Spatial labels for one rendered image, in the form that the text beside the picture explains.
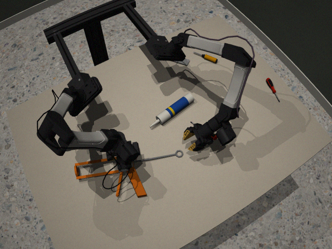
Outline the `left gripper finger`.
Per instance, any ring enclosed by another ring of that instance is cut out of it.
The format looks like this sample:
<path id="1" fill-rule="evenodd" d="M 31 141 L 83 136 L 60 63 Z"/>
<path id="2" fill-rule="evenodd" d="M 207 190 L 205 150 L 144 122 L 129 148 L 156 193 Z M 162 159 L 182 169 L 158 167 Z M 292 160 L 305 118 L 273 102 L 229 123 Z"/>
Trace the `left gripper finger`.
<path id="1" fill-rule="evenodd" d="M 186 130 L 186 132 L 184 132 L 183 134 L 183 140 L 187 140 L 188 138 L 194 136 L 194 133 L 191 133 L 189 130 Z"/>
<path id="2" fill-rule="evenodd" d="M 188 148 L 188 150 L 193 151 L 194 148 L 195 148 L 195 143 L 193 143 L 193 144 Z"/>

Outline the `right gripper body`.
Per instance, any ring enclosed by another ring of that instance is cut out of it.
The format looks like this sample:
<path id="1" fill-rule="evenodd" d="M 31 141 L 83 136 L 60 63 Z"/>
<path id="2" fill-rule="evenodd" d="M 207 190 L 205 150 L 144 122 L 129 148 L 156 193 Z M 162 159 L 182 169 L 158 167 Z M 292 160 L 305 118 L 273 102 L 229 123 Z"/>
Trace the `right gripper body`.
<path id="1" fill-rule="evenodd" d="M 127 142 L 130 142 L 131 143 L 131 141 L 127 141 Z M 139 149 L 139 144 L 137 143 L 137 142 L 133 142 L 133 143 L 131 143 L 132 144 L 132 146 L 139 152 L 139 155 L 140 155 L 140 149 Z M 113 150 L 111 150 L 111 151 L 108 151 L 112 156 L 116 156 L 116 154 L 114 153 L 114 151 Z M 106 152 L 106 154 L 107 154 L 107 161 L 111 161 L 111 160 L 113 160 L 113 157 L 111 156 L 111 155 L 109 155 L 107 152 Z"/>

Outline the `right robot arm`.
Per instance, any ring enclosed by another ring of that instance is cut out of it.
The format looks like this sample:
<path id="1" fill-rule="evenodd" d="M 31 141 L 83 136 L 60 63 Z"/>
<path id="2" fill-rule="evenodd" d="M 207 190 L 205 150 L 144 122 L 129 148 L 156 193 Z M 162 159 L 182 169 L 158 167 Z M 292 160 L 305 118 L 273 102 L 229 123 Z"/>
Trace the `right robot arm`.
<path id="1" fill-rule="evenodd" d="M 92 77 L 80 89 L 76 90 L 74 86 L 64 88 L 52 110 L 47 112 L 38 129 L 37 137 L 58 156 L 77 149 L 100 152 L 112 149 L 116 153 L 118 171 L 128 171 L 128 168 L 132 168 L 131 162 L 139 156 L 139 153 L 130 142 L 126 141 L 122 132 L 115 129 L 101 129 L 96 132 L 72 131 L 64 120 L 67 111 L 70 115 L 74 115 L 98 90 L 99 87 Z M 59 136 L 58 142 L 54 138 L 56 134 Z M 56 148 L 44 142 L 42 138 Z"/>

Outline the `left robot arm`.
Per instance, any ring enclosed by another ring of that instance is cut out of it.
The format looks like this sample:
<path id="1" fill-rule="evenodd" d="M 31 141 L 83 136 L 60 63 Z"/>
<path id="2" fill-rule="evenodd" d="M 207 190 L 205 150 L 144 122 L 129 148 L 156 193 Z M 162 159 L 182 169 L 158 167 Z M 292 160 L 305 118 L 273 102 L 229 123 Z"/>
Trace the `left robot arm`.
<path id="1" fill-rule="evenodd" d="M 216 136 L 221 145 L 224 146 L 230 143 L 236 138 L 236 134 L 229 120 L 237 117 L 236 109 L 252 57 L 242 47 L 200 38 L 191 34 L 179 33 L 171 39 L 166 45 L 154 44 L 152 46 L 159 57 L 185 58 L 186 55 L 182 48 L 187 47 L 213 53 L 235 62 L 231 83 L 226 97 L 221 103 L 219 113 L 208 121 L 208 127 L 212 131 L 217 131 Z"/>

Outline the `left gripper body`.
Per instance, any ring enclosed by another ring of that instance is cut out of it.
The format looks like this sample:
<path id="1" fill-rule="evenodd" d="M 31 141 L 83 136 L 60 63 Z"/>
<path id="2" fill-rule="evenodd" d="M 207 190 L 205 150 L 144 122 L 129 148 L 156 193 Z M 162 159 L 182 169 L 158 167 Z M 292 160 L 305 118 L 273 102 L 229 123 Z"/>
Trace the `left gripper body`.
<path id="1" fill-rule="evenodd" d="M 209 127 L 208 122 L 202 124 L 196 123 L 194 127 L 187 127 L 186 130 L 189 130 L 191 133 L 194 133 L 197 141 L 195 142 L 195 148 L 193 151 L 199 151 L 210 143 L 208 137 L 214 133 Z M 184 132 L 186 132 L 186 130 Z"/>

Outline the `red and black screwdriver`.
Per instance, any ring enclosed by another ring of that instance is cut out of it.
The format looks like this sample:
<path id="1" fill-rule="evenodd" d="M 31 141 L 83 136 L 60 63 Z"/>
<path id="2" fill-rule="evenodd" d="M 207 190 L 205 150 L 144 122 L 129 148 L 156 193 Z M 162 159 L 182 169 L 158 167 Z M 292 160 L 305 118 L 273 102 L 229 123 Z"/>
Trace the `red and black screwdriver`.
<path id="1" fill-rule="evenodd" d="M 213 140 L 216 140 L 216 139 L 217 139 L 217 136 L 216 136 L 214 133 L 212 134 L 211 137 L 212 137 Z"/>
<path id="2" fill-rule="evenodd" d="M 274 86 L 273 86 L 273 83 L 272 83 L 271 79 L 267 78 L 266 81 L 267 81 L 268 86 L 272 89 L 273 93 L 276 95 L 276 91 L 274 89 Z M 277 97 L 277 95 L 276 95 L 276 97 Z M 277 97 L 277 99 L 278 99 L 278 97 Z M 278 99 L 278 101 L 279 101 L 279 99 Z"/>

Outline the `orange-handled screwdriver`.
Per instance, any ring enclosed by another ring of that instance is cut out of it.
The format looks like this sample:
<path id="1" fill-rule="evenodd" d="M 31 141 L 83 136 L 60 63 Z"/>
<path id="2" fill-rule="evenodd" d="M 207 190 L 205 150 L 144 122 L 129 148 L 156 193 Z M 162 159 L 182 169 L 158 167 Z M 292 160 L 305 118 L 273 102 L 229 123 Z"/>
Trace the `orange-handled screwdriver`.
<path id="1" fill-rule="evenodd" d="M 194 53 L 196 53 L 196 52 L 194 52 Z M 199 53 L 196 53 L 196 54 L 199 54 Z M 199 54 L 199 55 L 201 55 L 201 54 Z M 217 60 L 218 60 L 218 59 L 216 59 L 216 58 L 214 58 L 214 57 L 212 57 L 212 56 L 209 56 L 209 55 L 206 55 L 206 54 L 202 54 L 201 56 L 202 56 L 204 59 L 206 59 L 206 60 L 209 60 L 209 61 L 211 61 L 211 62 L 217 63 Z"/>

